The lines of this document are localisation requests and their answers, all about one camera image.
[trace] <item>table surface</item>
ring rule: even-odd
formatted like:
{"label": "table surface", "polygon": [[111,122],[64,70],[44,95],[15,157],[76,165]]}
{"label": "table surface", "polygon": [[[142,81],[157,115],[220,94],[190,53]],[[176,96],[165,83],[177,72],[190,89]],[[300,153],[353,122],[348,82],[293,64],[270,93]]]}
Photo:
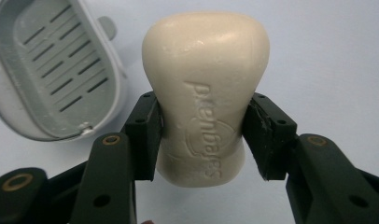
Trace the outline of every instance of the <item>table surface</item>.
{"label": "table surface", "polygon": [[[135,1],[88,0],[95,18],[108,16],[113,46],[130,82],[120,116],[101,133],[120,129],[138,97],[151,88],[142,66],[143,37],[155,21],[185,11],[224,10],[260,21],[271,56],[257,92],[269,96],[299,125],[298,133],[332,139],[353,164],[379,175],[379,1]],[[54,176],[85,161],[87,139],[42,143],[12,132],[0,120],[0,175],[40,167]],[[264,182],[246,149],[232,182],[183,189],[159,174],[137,182],[138,221],[162,223],[294,223],[285,181]]]}

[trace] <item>soap bar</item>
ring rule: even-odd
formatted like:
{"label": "soap bar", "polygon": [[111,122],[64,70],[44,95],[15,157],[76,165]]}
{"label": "soap bar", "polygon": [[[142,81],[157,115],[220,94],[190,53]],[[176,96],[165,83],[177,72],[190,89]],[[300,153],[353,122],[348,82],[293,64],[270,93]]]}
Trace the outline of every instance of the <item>soap bar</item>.
{"label": "soap bar", "polygon": [[242,120],[269,59],[269,39],[252,18],[192,12],[155,23],[142,48],[161,106],[157,169],[188,188],[232,180],[245,161]]}

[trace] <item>white soap dish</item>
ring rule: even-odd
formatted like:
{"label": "white soap dish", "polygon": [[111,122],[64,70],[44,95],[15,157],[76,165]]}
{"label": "white soap dish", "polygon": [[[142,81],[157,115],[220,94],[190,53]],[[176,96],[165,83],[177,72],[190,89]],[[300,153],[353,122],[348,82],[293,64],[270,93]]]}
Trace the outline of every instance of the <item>white soap dish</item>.
{"label": "white soap dish", "polygon": [[40,141],[94,133],[122,109],[127,82],[106,17],[83,0],[0,2],[0,117]]}

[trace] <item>bolt hole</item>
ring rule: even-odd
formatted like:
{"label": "bolt hole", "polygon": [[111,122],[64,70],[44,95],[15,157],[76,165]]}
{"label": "bolt hole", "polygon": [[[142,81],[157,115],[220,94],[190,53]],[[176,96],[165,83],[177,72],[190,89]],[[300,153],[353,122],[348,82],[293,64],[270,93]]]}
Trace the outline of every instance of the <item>bolt hole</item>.
{"label": "bolt hole", "polygon": [[117,135],[110,135],[103,139],[103,144],[106,146],[115,145],[117,142],[119,142],[120,137]]}
{"label": "bolt hole", "polygon": [[363,198],[358,197],[356,195],[350,195],[349,196],[350,202],[352,202],[354,205],[362,208],[368,207],[367,201],[365,201]]}
{"label": "bolt hole", "polygon": [[110,196],[103,194],[93,200],[95,207],[104,207],[110,203]]}
{"label": "bolt hole", "polygon": [[117,137],[112,136],[112,137],[107,137],[105,141],[107,143],[114,143],[114,142],[117,142],[117,139],[118,139]]}

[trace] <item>white surface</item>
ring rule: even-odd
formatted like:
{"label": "white surface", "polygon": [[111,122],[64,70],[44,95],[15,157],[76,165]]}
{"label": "white surface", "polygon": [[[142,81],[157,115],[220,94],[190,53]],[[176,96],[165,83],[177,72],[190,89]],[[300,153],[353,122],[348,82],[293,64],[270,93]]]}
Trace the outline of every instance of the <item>white surface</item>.
{"label": "white surface", "polygon": [[160,174],[188,188],[234,179],[242,120],[269,59],[262,25],[227,12],[170,16],[148,30],[142,59],[163,114]]}
{"label": "white surface", "polygon": [[[150,87],[141,43],[158,19],[190,10],[229,10],[260,21],[271,57],[257,91],[269,96],[299,124],[298,133],[335,141],[358,168],[379,175],[379,1],[122,1],[89,0],[98,16],[117,24],[113,41],[132,86],[123,124],[138,96]],[[0,121],[0,175],[19,167],[49,176],[86,160],[92,139],[38,143]],[[241,173],[210,189],[182,189],[156,175],[137,183],[138,220],[164,223],[294,223],[285,183],[264,182],[246,151]]]}

